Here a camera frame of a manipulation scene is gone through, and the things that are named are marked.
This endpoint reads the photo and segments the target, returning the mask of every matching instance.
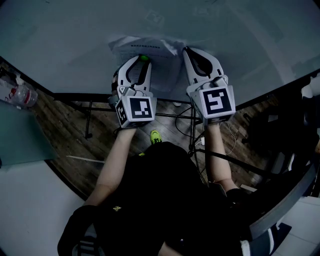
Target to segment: green ball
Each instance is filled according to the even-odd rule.
[[[145,56],[145,55],[141,55],[141,56],[140,56],[140,60],[146,62],[146,61],[149,60],[149,57],[148,57],[148,56]]]

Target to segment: plastic bottle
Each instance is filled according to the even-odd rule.
[[[20,106],[32,107],[38,99],[38,93],[35,90],[29,89],[24,84],[19,85],[17,88],[12,88],[11,93],[12,103]]]

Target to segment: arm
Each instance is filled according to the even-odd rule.
[[[158,256],[182,256],[180,253],[169,247],[166,242],[163,243]]]
[[[204,139],[205,150],[222,155],[226,154],[218,124],[211,124],[205,127]],[[231,169],[227,160],[212,155],[206,155],[205,164],[209,181],[221,184],[225,192],[232,189],[238,189],[231,179]]]
[[[118,133],[95,188],[84,205],[97,206],[117,189],[125,172],[130,143],[136,130],[124,129]]]

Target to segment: wooden floor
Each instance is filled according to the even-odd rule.
[[[53,101],[52,97],[41,91],[38,91],[38,94],[38,101],[32,108],[32,111],[58,154],[58,157],[50,162],[84,197],[88,196],[95,187],[102,164],[69,158],[67,156],[103,161],[115,141],[113,131],[119,127],[116,113],[102,111],[91,112],[89,131],[93,137],[85,139],[87,119],[83,113],[74,110],[60,101]],[[78,102],[78,104],[82,104],[83,106],[89,105],[88,102]],[[268,158],[258,155],[251,149],[250,145],[242,143],[242,139],[248,136],[247,129],[249,125],[248,121],[243,117],[243,114],[247,113],[250,117],[254,117],[270,105],[275,106],[277,104],[277,99],[270,97],[267,101],[238,111],[233,118],[228,121],[230,130],[236,138],[236,142],[231,135],[228,125],[226,123],[221,124],[222,139],[227,153],[231,151],[235,143],[235,147],[229,156],[261,169],[266,167]],[[94,103],[92,106],[108,108],[106,103]],[[180,114],[189,107],[187,104],[182,104],[181,107],[175,107],[171,102],[158,101],[156,112]],[[190,116],[191,111],[188,110],[183,115]],[[190,134],[190,123],[188,119],[179,118],[177,120],[179,129],[186,134]],[[150,146],[149,134],[150,131],[154,129],[161,133],[163,141],[172,142],[188,151],[190,138],[181,134],[176,129],[175,119],[156,116],[155,121],[137,130],[132,140],[129,156],[144,152]],[[197,125],[196,136],[202,131],[202,124]],[[198,144],[196,147],[204,149],[204,146],[201,144]],[[202,171],[205,168],[205,156],[202,153],[198,153],[197,157],[199,169]],[[259,176],[247,172],[235,164],[231,163],[230,166],[232,178],[238,186],[245,184],[255,187],[259,182]],[[202,175],[207,181],[206,171],[203,171]]]

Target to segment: green shoe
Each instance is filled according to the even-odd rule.
[[[162,142],[160,133],[157,130],[152,130],[150,132],[150,140],[152,145],[158,142]]]

